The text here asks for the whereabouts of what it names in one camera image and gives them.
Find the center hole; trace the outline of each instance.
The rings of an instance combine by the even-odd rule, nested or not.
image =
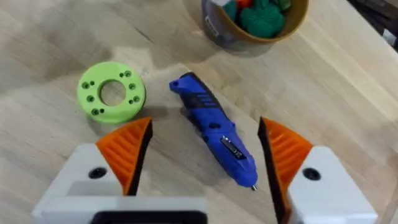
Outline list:
[[[101,99],[108,106],[120,104],[126,97],[126,88],[119,81],[110,81],[101,89]]]

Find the green 3d printed ring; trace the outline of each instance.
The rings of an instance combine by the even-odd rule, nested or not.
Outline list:
[[[108,106],[101,100],[102,87],[118,81],[126,88],[126,98],[117,106]],[[77,99],[83,110],[95,121],[120,123],[134,117],[144,106],[145,85],[140,76],[127,65],[102,62],[90,67],[80,78]]]

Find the wood grain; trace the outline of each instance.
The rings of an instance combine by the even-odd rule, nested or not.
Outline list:
[[[139,195],[208,201],[210,223],[276,223],[256,137],[266,116],[331,147],[380,214],[398,200],[398,56],[344,0],[312,0],[292,37],[263,54],[231,54],[201,30],[200,1],[0,1],[0,223],[29,212],[77,145],[117,125],[90,121],[76,85],[118,61],[147,87],[154,119]],[[168,82],[193,70],[214,91],[256,158],[259,190],[238,187],[215,161]]]

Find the rotary tool label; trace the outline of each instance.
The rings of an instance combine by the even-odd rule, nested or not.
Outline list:
[[[216,30],[214,25],[211,23],[210,17],[206,16],[205,21],[206,21],[207,26],[209,27],[209,30],[213,33],[214,36],[217,37],[220,33],[218,33],[218,31]]]
[[[232,155],[237,159],[237,160],[241,160],[241,159],[246,159],[246,156],[243,155],[243,153],[241,151],[239,151],[239,149],[231,149],[228,148],[230,152],[232,152]]]

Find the blue rotary tool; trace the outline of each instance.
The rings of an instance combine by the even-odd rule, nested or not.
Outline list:
[[[243,187],[256,190],[257,172],[252,155],[246,150],[220,103],[209,88],[192,72],[170,82],[189,111],[188,119],[199,129],[203,140],[227,174]]]

